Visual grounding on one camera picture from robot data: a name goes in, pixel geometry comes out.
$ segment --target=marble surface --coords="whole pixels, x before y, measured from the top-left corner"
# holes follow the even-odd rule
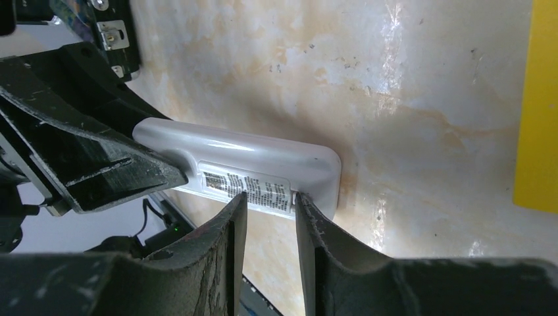
[[[137,0],[129,86],[175,120],[331,147],[334,221],[387,255],[558,262],[558,216],[511,199],[531,5]],[[222,207],[173,196],[198,224]],[[294,222],[248,225],[244,273],[302,315]]]

